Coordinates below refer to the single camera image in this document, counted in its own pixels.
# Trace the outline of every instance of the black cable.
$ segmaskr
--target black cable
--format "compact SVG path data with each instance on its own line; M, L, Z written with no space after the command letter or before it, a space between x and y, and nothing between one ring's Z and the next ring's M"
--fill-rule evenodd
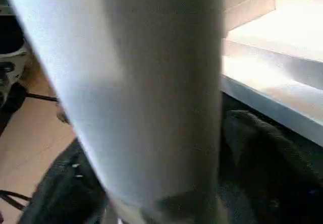
M0 198L2 200L4 200L5 202L12 205L14 208L16 208L18 210L23 210L25 208L25 206L23 204L20 204L18 201L14 200L13 198L11 198L11 196L22 199L22 200L26 200L26 201L31 200L31 198L29 198L25 195L22 195L22 194L18 194L16 192L0 190Z
M58 102L57 98L55 97L49 97L49 96L39 95L39 94L27 93L26 97Z

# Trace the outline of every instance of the stair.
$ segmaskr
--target stair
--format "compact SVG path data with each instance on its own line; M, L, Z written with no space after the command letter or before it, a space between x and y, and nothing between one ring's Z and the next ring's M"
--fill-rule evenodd
M223 91L323 146L323 0L274 2L226 27Z
M275 0L225 0L225 32L275 9Z

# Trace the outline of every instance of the black strap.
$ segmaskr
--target black strap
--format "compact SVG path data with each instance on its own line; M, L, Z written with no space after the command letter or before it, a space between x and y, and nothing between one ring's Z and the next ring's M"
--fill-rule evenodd
M16 197L16 198L26 200L26 201L31 200L31 198L29 198L25 195L22 195L22 194L18 194L16 192L0 190L0 198L2 200L4 200L5 202L12 205L14 208L16 208L18 210L23 210L25 208L25 206L20 204L18 201L14 200L12 197Z

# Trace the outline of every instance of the black bag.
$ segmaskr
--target black bag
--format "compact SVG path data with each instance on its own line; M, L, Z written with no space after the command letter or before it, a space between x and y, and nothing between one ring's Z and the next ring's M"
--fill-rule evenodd
M320 219L323 149L225 95L219 179L230 223Z
M48 169L18 224L99 224L106 204L105 192L75 139Z

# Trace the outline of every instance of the floor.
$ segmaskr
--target floor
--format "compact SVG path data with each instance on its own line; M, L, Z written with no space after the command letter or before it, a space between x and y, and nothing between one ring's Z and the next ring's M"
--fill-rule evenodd
M42 73L29 92L50 95ZM54 102L27 98L0 137L0 189L31 196L37 183L57 155L75 138L71 126L56 117ZM16 223L20 211L0 199L5 224Z

